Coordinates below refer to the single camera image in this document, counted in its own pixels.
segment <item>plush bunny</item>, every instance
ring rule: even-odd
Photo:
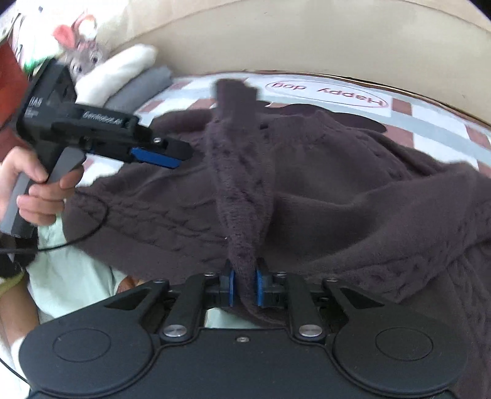
[[[96,34],[96,20],[86,13],[80,15],[71,27],[59,25],[53,32],[53,37],[64,50],[59,60],[69,66],[75,82],[108,58],[108,51],[95,40]]]

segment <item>gray pillow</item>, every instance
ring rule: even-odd
[[[166,66],[152,67],[126,83],[109,98],[104,108],[133,114],[145,102],[172,84],[172,72]]]

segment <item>hand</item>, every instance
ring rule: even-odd
[[[32,151],[15,147],[0,165],[0,221],[20,172],[27,174],[37,184],[29,189],[29,195],[17,197],[19,214],[37,226],[49,226],[56,221],[56,215],[65,207],[64,199],[75,191],[82,178],[83,168],[71,171],[59,182],[43,184],[48,174]]]

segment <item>pillow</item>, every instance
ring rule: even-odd
[[[150,68],[124,85],[104,104],[104,108],[133,114],[171,84],[172,72],[166,66]]]
[[[103,106],[132,78],[150,68],[156,57],[157,49],[145,44],[135,44],[116,54],[77,82],[77,103]]]

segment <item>pink bunny ear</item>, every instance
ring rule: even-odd
[[[67,49],[74,49],[76,47],[75,34],[68,25],[58,25],[53,31],[53,37],[61,46]]]

